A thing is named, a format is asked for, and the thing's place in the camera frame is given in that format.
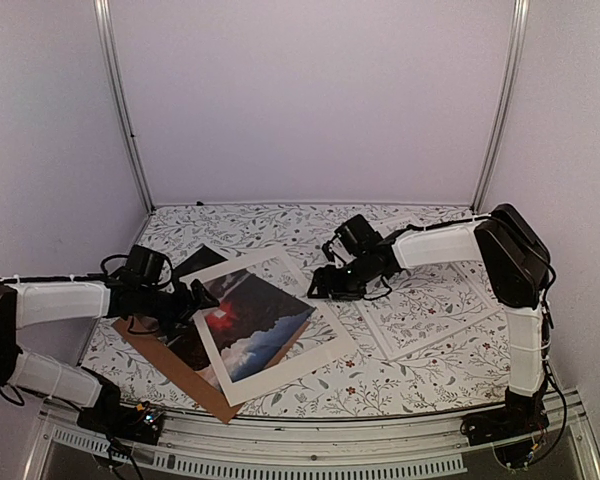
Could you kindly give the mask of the white mat board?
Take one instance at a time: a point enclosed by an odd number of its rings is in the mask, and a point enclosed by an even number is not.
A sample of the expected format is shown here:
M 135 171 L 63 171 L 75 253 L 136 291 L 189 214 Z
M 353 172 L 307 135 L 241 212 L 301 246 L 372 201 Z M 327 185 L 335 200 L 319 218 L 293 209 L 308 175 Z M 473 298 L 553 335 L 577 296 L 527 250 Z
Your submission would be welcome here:
M 268 247 L 184 278 L 217 300 L 191 318 L 200 342 L 172 342 L 230 406 L 289 384 L 352 353 L 356 344 L 329 306 L 307 296 L 304 274 Z

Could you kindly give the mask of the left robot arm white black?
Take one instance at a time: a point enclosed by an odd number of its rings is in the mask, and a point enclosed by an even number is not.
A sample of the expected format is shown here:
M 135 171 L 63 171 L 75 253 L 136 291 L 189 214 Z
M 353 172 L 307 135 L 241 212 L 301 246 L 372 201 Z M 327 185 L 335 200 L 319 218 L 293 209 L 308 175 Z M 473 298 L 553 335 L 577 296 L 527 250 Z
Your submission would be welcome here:
M 186 285 L 173 276 L 164 254 L 135 245 L 114 272 L 49 277 L 0 277 L 0 390 L 10 387 L 9 402 L 21 406 L 21 390 L 43 394 L 75 408 L 85 429 L 122 437 L 158 431 L 149 402 L 121 403 L 120 389 L 99 374 L 66 365 L 20 347 L 17 333 L 28 326 L 70 319 L 152 318 L 163 334 L 218 301 L 195 280 Z

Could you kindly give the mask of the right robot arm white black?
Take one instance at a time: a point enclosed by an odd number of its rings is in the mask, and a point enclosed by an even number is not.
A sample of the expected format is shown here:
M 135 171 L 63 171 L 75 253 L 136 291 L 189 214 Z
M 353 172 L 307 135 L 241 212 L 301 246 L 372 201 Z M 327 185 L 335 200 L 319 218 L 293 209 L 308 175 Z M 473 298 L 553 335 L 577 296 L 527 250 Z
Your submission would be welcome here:
M 531 433 L 547 427 L 543 398 L 554 381 L 548 354 L 553 320 L 547 294 L 556 274 L 551 256 L 516 208 L 501 204 L 491 213 L 431 226 L 409 224 L 382 236 L 361 215 L 334 232 L 352 261 L 338 267 L 329 243 L 329 264 L 316 269 L 307 291 L 311 299 L 361 300 L 373 280 L 420 266 L 478 261 L 507 321 L 510 374 L 503 407 L 469 414 L 461 430 L 472 442 Z

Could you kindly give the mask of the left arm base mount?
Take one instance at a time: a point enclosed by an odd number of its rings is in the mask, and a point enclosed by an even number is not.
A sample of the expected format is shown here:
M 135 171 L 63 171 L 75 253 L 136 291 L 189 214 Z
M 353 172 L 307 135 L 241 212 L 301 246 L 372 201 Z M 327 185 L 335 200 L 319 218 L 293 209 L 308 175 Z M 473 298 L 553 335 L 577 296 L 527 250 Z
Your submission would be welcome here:
M 77 418 L 80 428 L 147 445 L 157 445 L 164 418 L 149 401 L 130 407 L 121 403 L 120 388 L 106 377 L 86 369 L 101 386 L 93 407 L 81 407 Z

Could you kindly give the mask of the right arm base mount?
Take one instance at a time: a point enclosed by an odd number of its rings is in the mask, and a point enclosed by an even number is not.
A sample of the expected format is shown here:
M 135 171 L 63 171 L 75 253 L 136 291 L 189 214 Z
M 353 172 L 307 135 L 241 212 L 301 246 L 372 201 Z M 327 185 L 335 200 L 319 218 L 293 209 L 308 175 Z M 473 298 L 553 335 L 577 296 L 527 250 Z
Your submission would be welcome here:
M 465 415 L 460 433 L 467 438 L 470 446 L 524 436 L 518 442 L 495 447 L 493 453 L 498 463 L 507 470 L 527 469 L 550 456 L 564 436 L 568 404 L 562 391 L 557 390 L 556 393 L 562 406 L 562 419 L 558 434 L 550 445 L 546 443 L 550 422 L 541 391 L 532 397 L 507 391 L 504 407 Z

